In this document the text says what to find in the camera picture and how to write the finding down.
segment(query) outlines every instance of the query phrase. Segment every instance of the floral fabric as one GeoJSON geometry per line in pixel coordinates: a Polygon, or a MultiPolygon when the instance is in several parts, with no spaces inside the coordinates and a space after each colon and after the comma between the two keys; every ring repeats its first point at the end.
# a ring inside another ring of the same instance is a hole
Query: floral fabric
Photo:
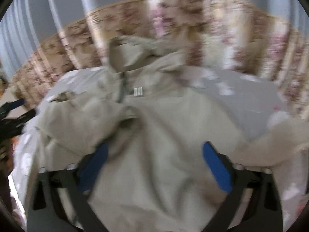
{"type": "Polygon", "coordinates": [[[309,45],[291,24],[240,0],[129,0],[102,6],[43,41],[10,81],[35,107],[67,71],[104,66],[118,35],[170,40],[189,66],[274,81],[291,112],[309,120],[309,45]]]}

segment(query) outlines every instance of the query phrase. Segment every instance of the beige jacket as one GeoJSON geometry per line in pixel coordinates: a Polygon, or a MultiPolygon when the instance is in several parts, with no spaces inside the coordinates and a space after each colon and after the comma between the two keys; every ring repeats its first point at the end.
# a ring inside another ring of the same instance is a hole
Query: beige jacket
{"type": "Polygon", "coordinates": [[[63,93],[39,117],[32,173],[64,169],[105,140],[109,159],[90,199],[105,226],[113,232],[195,232],[225,198],[201,156],[205,141],[234,163],[267,167],[306,146],[309,126],[298,119],[248,143],[220,105],[178,83],[184,60],[165,41],[114,38],[110,66],[96,86],[63,93]]]}

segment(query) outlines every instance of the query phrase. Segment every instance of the curtain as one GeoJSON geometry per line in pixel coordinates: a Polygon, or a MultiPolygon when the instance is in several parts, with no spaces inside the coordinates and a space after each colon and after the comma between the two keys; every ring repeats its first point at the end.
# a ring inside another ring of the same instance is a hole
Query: curtain
{"type": "Polygon", "coordinates": [[[104,66],[111,38],[165,38],[187,65],[274,81],[307,118],[308,27],[297,0],[14,0],[0,22],[0,59],[10,90],[33,108],[64,73],[104,66]]]}

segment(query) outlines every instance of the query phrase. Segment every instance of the patterned tablecloth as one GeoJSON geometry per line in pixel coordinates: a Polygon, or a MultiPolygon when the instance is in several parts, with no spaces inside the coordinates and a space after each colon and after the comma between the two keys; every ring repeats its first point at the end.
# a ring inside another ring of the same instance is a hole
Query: patterned tablecloth
{"type": "MultiPolygon", "coordinates": [[[[44,111],[53,96],[66,90],[76,93],[86,91],[100,76],[103,67],[74,70],[66,73],[38,106],[44,111]]],[[[280,121],[290,118],[287,106],[278,94],[277,87],[269,81],[230,70],[203,67],[186,67],[180,77],[184,85],[218,100],[243,129],[248,140],[265,133],[280,121]]],[[[32,156],[35,153],[37,117],[28,122],[15,149],[15,169],[12,178],[20,201],[24,204],[32,156]]],[[[308,151],[303,151],[289,161],[272,168],[281,195],[285,230],[297,217],[308,182],[308,151]]],[[[235,220],[240,219],[240,210],[235,220]]]]}

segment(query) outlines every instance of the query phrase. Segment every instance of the brown floral backdrop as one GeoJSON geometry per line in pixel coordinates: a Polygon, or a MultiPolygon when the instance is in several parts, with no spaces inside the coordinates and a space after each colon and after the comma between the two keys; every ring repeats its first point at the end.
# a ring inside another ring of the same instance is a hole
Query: brown floral backdrop
{"type": "Polygon", "coordinates": [[[164,38],[191,66],[221,66],[274,81],[291,112],[309,120],[309,45],[287,21],[241,0],[129,0],[103,6],[38,46],[10,81],[36,107],[66,72],[105,65],[117,35],[164,38]]]}

